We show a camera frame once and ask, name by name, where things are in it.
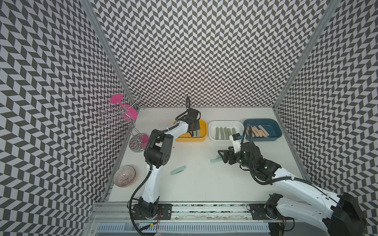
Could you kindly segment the pink knife diagonal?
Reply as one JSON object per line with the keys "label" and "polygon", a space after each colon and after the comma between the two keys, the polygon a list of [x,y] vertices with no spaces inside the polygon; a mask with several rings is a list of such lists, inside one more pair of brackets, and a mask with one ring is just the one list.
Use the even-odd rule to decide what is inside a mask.
{"label": "pink knife diagonal", "polygon": [[260,134],[259,134],[259,132],[258,132],[258,129],[257,129],[255,126],[253,126],[253,128],[254,128],[255,131],[258,133],[258,137],[261,137]]}

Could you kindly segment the olive knife vertical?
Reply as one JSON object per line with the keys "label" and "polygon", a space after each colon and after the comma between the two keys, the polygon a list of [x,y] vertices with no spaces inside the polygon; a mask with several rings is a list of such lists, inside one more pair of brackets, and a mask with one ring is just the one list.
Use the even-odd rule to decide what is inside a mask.
{"label": "olive knife vertical", "polygon": [[224,135],[225,135],[225,138],[228,140],[229,139],[229,135],[228,135],[228,131],[227,131],[227,128],[224,127]]}

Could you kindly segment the yellow storage box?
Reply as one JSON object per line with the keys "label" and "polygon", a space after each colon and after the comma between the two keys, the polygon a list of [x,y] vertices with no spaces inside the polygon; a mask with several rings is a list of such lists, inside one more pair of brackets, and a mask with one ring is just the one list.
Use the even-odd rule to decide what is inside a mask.
{"label": "yellow storage box", "polygon": [[207,123],[204,120],[199,121],[200,124],[200,138],[195,138],[189,133],[185,133],[175,139],[177,142],[203,142],[208,134]]}

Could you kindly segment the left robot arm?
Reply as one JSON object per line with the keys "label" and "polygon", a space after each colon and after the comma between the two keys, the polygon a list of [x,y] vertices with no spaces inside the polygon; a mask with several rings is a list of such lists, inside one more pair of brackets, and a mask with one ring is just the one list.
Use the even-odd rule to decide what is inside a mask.
{"label": "left robot arm", "polygon": [[154,129],[149,137],[144,157],[147,163],[147,176],[132,193],[129,200],[130,218],[135,216],[154,219],[158,215],[159,179],[164,166],[171,157],[173,141],[179,136],[200,130],[201,112],[187,108],[175,118],[173,126],[164,130]]}

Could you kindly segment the dark teal storage box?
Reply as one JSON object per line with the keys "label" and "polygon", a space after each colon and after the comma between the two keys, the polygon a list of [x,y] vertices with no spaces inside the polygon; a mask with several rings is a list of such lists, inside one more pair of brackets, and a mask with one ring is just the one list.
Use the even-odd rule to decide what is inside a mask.
{"label": "dark teal storage box", "polygon": [[252,131],[247,130],[246,135],[249,139],[251,134],[254,142],[275,141],[283,135],[280,126],[273,119],[247,119],[243,125],[252,127]]}

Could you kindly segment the white storage box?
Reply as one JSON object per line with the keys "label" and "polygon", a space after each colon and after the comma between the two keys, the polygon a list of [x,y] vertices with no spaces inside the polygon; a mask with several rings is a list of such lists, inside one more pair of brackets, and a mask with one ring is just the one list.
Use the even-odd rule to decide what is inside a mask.
{"label": "white storage box", "polygon": [[233,134],[242,134],[244,126],[238,121],[212,121],[208,124],[210,140],[217,144],[231,144]]}

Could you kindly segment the pink knife vertical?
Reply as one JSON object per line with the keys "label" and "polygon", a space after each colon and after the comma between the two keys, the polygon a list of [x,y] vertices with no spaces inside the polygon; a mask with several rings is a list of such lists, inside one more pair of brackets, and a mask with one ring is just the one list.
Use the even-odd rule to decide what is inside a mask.
{"label": "pink knife vertical", "polygon": [[252,133],[254,134],[254,137],[258,137],[258,133],[255,131],[253,127],[252,127]]}

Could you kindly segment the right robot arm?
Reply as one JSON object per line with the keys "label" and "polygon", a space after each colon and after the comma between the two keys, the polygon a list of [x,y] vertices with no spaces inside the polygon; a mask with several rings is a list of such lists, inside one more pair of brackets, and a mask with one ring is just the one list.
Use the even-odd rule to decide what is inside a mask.
{"label": "right robot arm", "polygon": [[229,147],[218,154],[225,164],[239,164],[259,185],[274,185],[291,192],[300,202],[282,194],[271,194],[263,212],[269,219],[292,218],[324,230],[330,236],[362,236],[367,221],[358,199],[345,192],[337,194],[301,179],[281,165],[263,158],[253,142]]}

